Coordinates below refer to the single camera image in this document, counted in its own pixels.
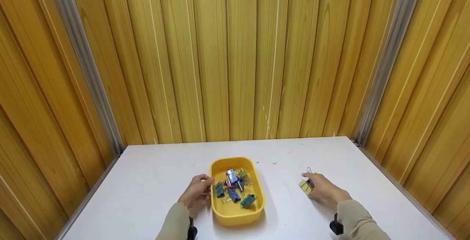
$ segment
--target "wrist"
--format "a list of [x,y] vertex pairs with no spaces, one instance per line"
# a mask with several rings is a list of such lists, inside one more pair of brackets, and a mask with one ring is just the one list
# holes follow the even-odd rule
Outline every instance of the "wrist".
[[340,203],[341,201],[352,200],[349,193],[346,190],[343,190],[343,189],[340,189],[340,188],[338,188],[338,190],[334,191],[331,199],[333,200],[333,202],[336,205],[338,205],[338,203]]
[[191,208],[191,200],[188,197],[185,197],[185,195],[181,195],[177,203],[183,204],[188,209]]

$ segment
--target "yellow container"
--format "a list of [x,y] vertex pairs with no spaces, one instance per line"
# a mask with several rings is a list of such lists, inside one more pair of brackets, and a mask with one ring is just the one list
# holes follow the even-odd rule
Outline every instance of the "yellow container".
[[224,182],[227,178],[225,173],[228,169],[233,168],[243,168],[246,171],[247,175],[250,177],[250,186],[245,186],[244,192],[245,196],[248,194],[254,194],[256,200],[250,206],[250,208],[243,208],[240,203],[245,198],[240,195],[240,200],[237,203],[229,201],[225,204],[222,203],[222,199],[228,197],[227,193],[221,198],[217,198],[215,195],[214,187],[211,186],[211,202],[212,210],[215,213],[217,221],[223,226],[237,226],[237,225],[246,225],[248,223],[253,223],[257,218],[260,218],[261,212],[264,208],[264,195],[261,191],[260,182],[255,172],[255,168],[251,160],[245,157],[233,157],[233,158],[222,158],[214,161],[210,165],[210,176],[214,180],[214,184],[217,182]]

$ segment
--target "wall panel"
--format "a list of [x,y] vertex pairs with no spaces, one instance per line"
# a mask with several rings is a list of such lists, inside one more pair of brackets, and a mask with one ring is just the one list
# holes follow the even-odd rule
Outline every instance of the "wall panel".
[[383,166],[404,184],[470,61],[470,0],[454,0]]
[[314,54],[319,0],[289,0],[277,138],[298,138]]
[[314,58],[301,137],[320,137],[323,134],[343,49],[349,2],[350,0],[319,0]]
[[366,145],[382,162],[452,0],[418,0]]
[[206,140],[193,0],[161,0],[171,77],[185,143]]
[[0,236],[53,239],[112,158],[55,1],[0,0]]
[[104,127],[94,106],[92,96],[82,75],[81,67],[75,56],[75,51],[69,36],[66,32],[64,23],[55,4],[55,0],[37,0],[40,4],[44,18],[47,21],[51,35],[54,38],[57,50],[62,58],[64,67],[69,75],[69,79],[75,89],[77,97],[81,103],[83,112],[87,117],[90,128],[93,132],[96,144],[99,147],[101,156],[106,166],[109,166],[114,158],[111,146],[108,142]]
[[470,236],[470,0],[418,0],[366,150],[457,239]]
[[142,144],[103,0],[75,0],[124,146]]
[[158,143],[154,121],[148,119],[153,116],[137,55],[127,0],[104,0],[104,3],[142,142]]
[[93,186],[104,172],[105,165],[39,6],[35,0],[0,2],[22,54],[69,143],[69,149],[89,186]]
[[354,138],[385,45],[396,2],[397,0],[372,0],[361,53],[339,126],[339,136]]
[[470,69],[456,89],[404,187],[433,212],[470,161]]
[[134,79],[143,76],[144,89],[147,92],[152,120],[160,143],[181,143],[180,120],[176,108],[173,81],[166,48],[165,30],[160,0],[127,0],[133,32],[129,40],[136,43],[141,72],[134,74]]
[[433,215],[457,239],[470,237],[470,165],[454,183]]
[[194,0],[207,141],[228,141],[227,15],[225,0]]
[[72,215],[88,193],[87,181],[3,14],[0,68],[0,105],[65,211]]
[[253,140],[257,0],[227,0],[230,140]]
[[0,210],[0,239],[23,240],[23,235],[18,231],[10,219]]
[[289,0],[257,0],[254,139],[275,139]]
[[68,217],[2,108],[0,131],[0,208],[27,239],[52,239]]
[[322,136],[337,136],[356,71],[372,0],[351,0],[341,58]]

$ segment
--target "white tabletop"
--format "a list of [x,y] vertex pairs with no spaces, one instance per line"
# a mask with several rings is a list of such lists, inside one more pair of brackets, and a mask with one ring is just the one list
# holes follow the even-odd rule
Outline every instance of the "white tabletop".
[[448,239],[346,137],[129,146],[64,239],[154,240],[191,178],[236,156],[255,165],[264,213],[251,226],[225,228],[210,208],[192,210],[197,239],[337,239],[329,229],[335,206],[298,186],[308,166],[348,190],[392,239]]

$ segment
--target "beige sleeve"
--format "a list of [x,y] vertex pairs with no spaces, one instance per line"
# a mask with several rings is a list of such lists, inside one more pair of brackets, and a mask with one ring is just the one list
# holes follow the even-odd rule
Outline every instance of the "beige sleeve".
[[168,211],[165,222],[155,240],[186,240],[189,229],[189,210],[175,203]]
[[389,240],[369,212],[355,200],[338,203],[338,222],[353,240]]

